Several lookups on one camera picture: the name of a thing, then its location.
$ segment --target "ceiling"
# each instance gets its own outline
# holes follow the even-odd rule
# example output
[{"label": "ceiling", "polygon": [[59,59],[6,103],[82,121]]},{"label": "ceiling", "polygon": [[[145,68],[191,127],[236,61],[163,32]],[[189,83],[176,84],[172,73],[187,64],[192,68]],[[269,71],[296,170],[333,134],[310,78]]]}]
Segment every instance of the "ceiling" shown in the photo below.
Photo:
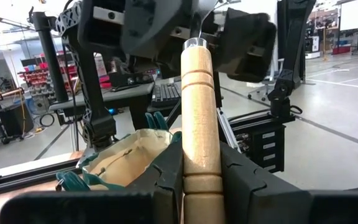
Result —
[{"label": "ceiling", "polygon": [[[0,17],[27,25],[32,6],[34,6],[34,12],[45,12],[48,16],[57,16],[63,11],[65,3],[65,0],[46,0],[45,4],[41,4],[39,0],[0,0]],[[0,32],[10,28],[12,26],[0,23]]]}]

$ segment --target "workbench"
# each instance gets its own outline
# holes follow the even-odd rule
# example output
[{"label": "workbench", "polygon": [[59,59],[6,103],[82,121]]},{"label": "workbench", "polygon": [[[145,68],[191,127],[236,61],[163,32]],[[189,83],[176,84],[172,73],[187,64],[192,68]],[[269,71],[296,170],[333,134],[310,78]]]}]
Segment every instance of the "workbench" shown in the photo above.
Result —
[{"label": "workbench", "polygon": [[[154,83],[148,83],[117,92],[102,90],[103,101],[106,108],[109,109],[128,106],[135,129],[146,128],[147,121],[144,114],[147,112],[147,107],[150,104],[153,87]],[[84,96],[82,94],[78,94],[75,96],[75,100],[76,114],[81,115],[85,112]],[[54,103],[50,105],[49,110],[63,111],[65,116],[73,116],[73,107],[73,100],[70,98],[67,102]]]},{"label": "workbench", "polygon": [[[82,156],[82,151],[79,152],[73,152],[73,153],[66,153],[59,156],[53,156],[45,159],[39,159],[37,161],[31,161],[31,162],[25,162],[23,164],[18,164],[10,167],[5,167],[0,169],[0,175],[11,175],[31,169],[40,168],[43,166],[48,166],[52,164],[57,164],[59,162],[69,161],[71,159],[77,159]],[[38,191],[38,190],[55,190],[55,186],[57,184],[57,181],[51,181],[44,184],[34,185],[31,187],[26,187],[19,190],[14,190],[8,193],[0,194],[0,210],[2,209],[2,206],[7,202],[9,199],[19,195],[23,194],[25,192],[30,191]]]}]

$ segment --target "wooden dowel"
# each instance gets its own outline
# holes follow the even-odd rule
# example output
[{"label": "wooden dowel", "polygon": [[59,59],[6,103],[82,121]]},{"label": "wooden dowel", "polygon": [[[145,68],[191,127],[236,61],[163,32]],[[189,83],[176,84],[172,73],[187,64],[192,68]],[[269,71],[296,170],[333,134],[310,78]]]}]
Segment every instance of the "wooden dowel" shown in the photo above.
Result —
[{"label": "wooden dowel", "polygon": [[185,224],[223,224],[213,69],[205,46],[194,45],[182,52],[181,89]]}]

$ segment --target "black stand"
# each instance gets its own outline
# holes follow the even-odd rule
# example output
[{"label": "black stand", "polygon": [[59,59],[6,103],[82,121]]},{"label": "black stand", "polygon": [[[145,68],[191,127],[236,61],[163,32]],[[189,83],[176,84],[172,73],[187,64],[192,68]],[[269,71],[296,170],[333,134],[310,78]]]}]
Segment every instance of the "black stand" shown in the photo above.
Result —
[{"label": "black stand", "polygon": [[84,48],[78,41],[80,12],[81,5],[76,2],[73,7],[59,15],[56,27],[64,47],[73,54],[78,78],[82,83],[85,100],[83,138],[90,148],[101,151],[112,144],[112,137],[116,134],[116,121],[103,106],[93,52]]},{"label": "black stand", "polygon": [[32,20],[35,31],[40,37],[42,49],[44,50],[45,60],[48,64],[50,78],[55,89],[56,100],[61,102],[68,101],[68,95],[60,71],[59,62],[57,61],[55,45],[53,44],[51,27],[55,27],[54,17],[47,17],[44,12],[33,12]]}]

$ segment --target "black metal frame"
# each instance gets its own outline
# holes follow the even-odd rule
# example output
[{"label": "black metal frame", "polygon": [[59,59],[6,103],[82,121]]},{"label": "black metal frame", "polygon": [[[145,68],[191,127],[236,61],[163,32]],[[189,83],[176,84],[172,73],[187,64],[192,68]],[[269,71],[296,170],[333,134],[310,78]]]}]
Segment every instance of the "black metal frame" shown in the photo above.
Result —
[{"label": "black metal frame", "polygon": [[111,137],[117,133],[116,121],[103,106],[93,51],[81,46],[77,38],[80,12],[81,3],[74,3],[73,7],[59,15],[56,28],[62,37],[63,47],[67,47],[73,54],[82,84],[85,100],[83,138],[89,147],[100,150],[111,145]]},{"label": "black metal frame", "polygon": [[[277,45],[278,45],[278,58],[285,58],[288,52],[287,39],[288,32],[290,31],[290,8],[289,0],[277,1]],[[306,82],[306,60],[305,60],[305,44],[304,38],[301,38],[302,50],[300,52],[299,64],[294,67],[295,73],[299,72],[299,77],[303,84]]]},{"label": "black metal frame", "polygon": [[0,194],[56,180],[57,172],[73,171],[80,174],[81,169],[76,168],[77,163],[78,159],[72,159],[17,174],[0,176]]},{"label": "black metal frame", "polygon": [[44,12],[33,12],[31,18],[34,23],[35,31],[38,32],[40,37],[42,50],[44,51],[45,60],[48,64],[50,78],[55,87],[56,100],[58,102],[66,102],[68,101],[68,95],[57,60],[52,35],[50,33],[52,28],[55,27],[55,18],[46,16]]}]

